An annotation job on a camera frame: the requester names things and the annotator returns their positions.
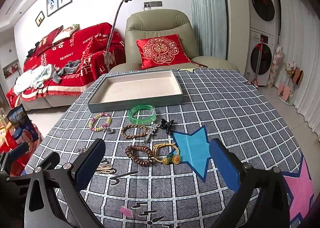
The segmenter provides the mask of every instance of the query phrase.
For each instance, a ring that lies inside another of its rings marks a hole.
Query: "red sofa cover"
[[[28,58],[23,67],[24,72],[40,65],[52,64],[56,69],[60,69],[70,60],[81,59],[82,62],[77,73],[62,76],[62,81],[59,84],[48,80],[44,83],[43,88],[29,88],[19,95],[14,93],[12,87],[6,95],[10,107],[18,106],[21,103],[20,99],[28,102],[47,95],[79,96],[102,74],[108,73],[104,63],[106,47],[93,54],[84,54],[84,51],[92,38],[108,38],[111,27],[109,23],[100,23],[77,31],[70,38]],[[125,63],[124,43],[118,32],[114,31],[108,54],[108,64],[111,69],[122,63]]]

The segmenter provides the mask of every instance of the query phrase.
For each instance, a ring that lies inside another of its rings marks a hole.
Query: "open box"
[[[171,70],[108,76],[88,102],[92,113],[182,104],[182,90]]]

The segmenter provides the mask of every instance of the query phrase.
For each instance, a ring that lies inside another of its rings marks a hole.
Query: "checkered tablecloth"
[[[189,134],[205,125],[209,141],[220,138],[241,162],[247,161],[260,169],[278,166],[282,171],[298,172],[301,150],[292,132],[260,91],[246,85],[246,79],[239,73],[195,69],[193,72],[174,70],[174,74],[183,91],[183,104],[156,108],[158,123],[161,118],[174,119],[172,130]],[[226,186],[212,159],[205,183],[187,164],[138,166],[127,158],[124,150],[128,145],[143,143],[139,139],[124,140],[120,135],[122,126],[130,124],[127,111],[108,112],[112,116],[113,134],[89,130],[88,121],[96,114],[90,112],[87,102],[105,77],[95,81],[58,120],[30,159],[26,172],[31,173],[52,151],[60,154],[58,167],[73,162],[78,156],[77,148],[89,147],[96,138],[101,138],[106,145],[105,158],[113,164],[116,173],[95,174],[87,189],[81,192],[101,223],[112,228],[210,227],[234,193]],[[104,122],[105,118],[99,119],[97,126]],[[140,129],[131,129],[127,134],[137,131]],[[172,142],[172,138],[159,129],[149,145],[152,148],[164,142]],[[169,148],[159,152],[166,156]],[[133,171],[138,173],[121,177],[119,184],[111,185],[114,180],[110,178]],[[247,221],[258,193],[255,189],[239,224]],[[57,197],[70,220],[60,190]],[[131,209],[133,217],[123,216],[119,211],[121,206]],[[144,211],[152,212],[143,215]]]

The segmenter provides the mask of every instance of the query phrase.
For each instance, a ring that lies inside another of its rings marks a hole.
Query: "stacked washer and dryer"
[[[259,48],[255,47],[263,39],[261,63],[258,71],[258,85],[268,82],[276,38],[276,16],[274,0],[249,0],[250,39],[245,77],[252,81],[257,70]]]

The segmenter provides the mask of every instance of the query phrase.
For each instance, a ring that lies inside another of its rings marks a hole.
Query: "white garment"
[[[51,79],[53,72],[55,72],[53,65],[38,66],[34,70],[28,70],[18,77],[16,84],[13,87],[14,93],[20,94],[30,87],[43,88],[44,82]]]
[[[308,0],[280,1],[280,45],[285,57],[279,65],[275,86],[286,75],[284,65],[295,61],[304,76],[294,93],[294,105],[312,131],[320,134],[320,20]]]

